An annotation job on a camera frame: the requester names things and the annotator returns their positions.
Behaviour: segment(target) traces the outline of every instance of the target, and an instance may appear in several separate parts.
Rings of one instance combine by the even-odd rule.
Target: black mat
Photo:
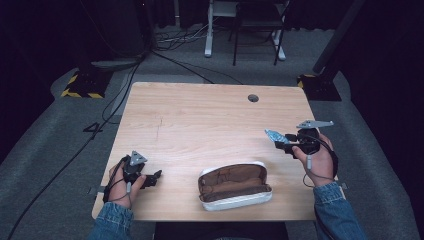
[[[154,240],[289,239],[284,222],[158,222]]]

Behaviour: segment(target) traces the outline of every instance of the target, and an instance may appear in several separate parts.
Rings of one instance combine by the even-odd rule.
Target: table top
[[[259,100],[249,101],[251,94]],[[276,149],[265,134],[265,129],[296,133],[307,119],[313,114],[297,87],[134,83],[101,185],[107,185],[109,169],[135,150],[148,159],[142,173],[163,171],[155,187],[139,191],[133,202],[136,220],[313,220],[313,193],[303,184],[300,161]],[[197,186],[203,169],[253,161],[268,169],[269,202],[203,209]],[[94,218],[102,197],[97,195]]]

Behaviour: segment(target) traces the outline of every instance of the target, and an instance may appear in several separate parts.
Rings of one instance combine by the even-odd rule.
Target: chair leg
[[[284,32],[284,28],[281,28],[280,37],[279,37],[279,41],[278,41],[277,52],[275,53],[274,65],[277,65],[278,54],[280,53],[281,42],[283,41],[283,32]]]
[[[238,45],[238,34],[239,34],[239,28],[236,28],[236,40],[234,41],[233,66],[235,66],[235,65],[236,65],[237,45]]]
[[[268,36],[266,37],[266,39],[265,39],[265,42],[268,42],[272,37],[272,32],[274,32],[274,31],[271,31],[271,32],[269,32],[269,34],[268,34]]]
[[[229,42],[231,42],[231,37],[233,36],[234,31],[237,29],[236,26],[237,26],[237,19],[234,19],[233,26],[231,26],[230,37],[228,38]]]

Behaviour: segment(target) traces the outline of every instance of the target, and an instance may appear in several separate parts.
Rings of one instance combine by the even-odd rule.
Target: hand
[[[323,134],[319,134],[319,138],[326,142],[330,149],[333,150],[333,145]],[[312,154],[312,168],[307,169],[306,157],[307,155],[299,148],[294,146],[292,148],[294,155],[302,162],[303,168],[306,171],[306,174],[314,183],[315,187],[319,187],[331,182],[334,182],[333,179],[333,160],[328,150],[321,146],[319,151]]]
[[[138,191],[146,180],[146,175],[141,175],[137,178],[137,180],[131,186],[131,192],[127,195],[127,183],[123,180],[124,164],[125,163],[122,163],[120,166],[115,165],[109,170],[109,177],[111,177],[115,168],[119,167],[119,169],[116,171],[115,178],[112,180],[111,186],[113,187],[110,189],[109,200],[123,207],[131,208],[131,201],[134,201],[134,199],[137,197]]]

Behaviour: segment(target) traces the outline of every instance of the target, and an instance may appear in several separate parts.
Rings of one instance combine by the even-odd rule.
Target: sleeve
[[[133,212],[118,204],[107,202],[96,218],[88,240],[131,239]]]
[[[318,239],[367,239],[336,182],[314,188]]]

